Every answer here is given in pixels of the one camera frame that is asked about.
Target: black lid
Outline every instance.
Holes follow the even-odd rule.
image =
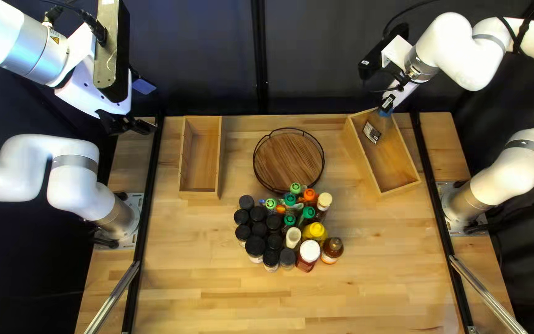
[[[287,266],[291,266],[292,264],[296,263],[296,254],[293,250],[289,248],[284,248],[283,250],[281,250],[279,258],[281,264],[285,264]]]
[[[262,222],[267,218],[267,209],[264,206],[255,206],[250,210],[250,218],[255,222]]]
[[[248,211],[245,209],[238,209],[234,212],[234,222],[238,225],[246,224],[248,222]]]
[[[282,217],[279,215],[271,215],[267,217],[267,227],[272,230],[280,229]]]
[[[269,236],[269,238],[267,238],[267,247],[272,250],[280,250],[283,244],[284,240],[275,233],[273,233]]]
[[[267,225],[261,222],[255,223],[253,225],[253,234],[263,238],[267,234]]]
[[[243,195],[238,200],[238,205],[241,209],[250,210],[255,206],[255,200],[251,195]]]
[[[279,252],[274,250],[266,250],[263,254],[263,263],[265,265],[272,267],[279,263]]]
[[[244,245],[244,249],[249,255],[259,256],[265,251],[265,241],[257,237],[256,235],[251,235],[246,240],[246,245]]]
[[[236,233],[236,239],[247,240],[248,237],[250,237],[250,227],[247,225],[239,225],[234,233]]]

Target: white label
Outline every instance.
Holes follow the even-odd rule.
[[[366,125],[364,126],[364,130],[362,131],[370,139],[371,142],[377,143],[380,139],[380,136],[382,133],[380,133],[378,130],[376,130],[370,122],[366,122]]]

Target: wood grain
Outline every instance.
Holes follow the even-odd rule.
[[[312,184],[319,177],[322,158],[317,144],[293,133],[274,133],[257,149],[255,167],[267,185],[286,191],[290,184]]]

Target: wooden tray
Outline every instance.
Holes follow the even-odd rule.
[[[403,136],[393,117],[393,126],[377,144],[362,132],[369,109],[347,116],[343,129],[345,148],[362,178],[371,179],[380,196],[401,193],[421,183]]]
[[[222,117],[183,117],[179,161],[179,197],[219,199],[219,170],[224,151]]]

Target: orange cap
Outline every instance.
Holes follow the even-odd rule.
[[[316,192],[313,188],[308,188],[304,191],[304,199],[307,201],[314,201],[316,198]]]

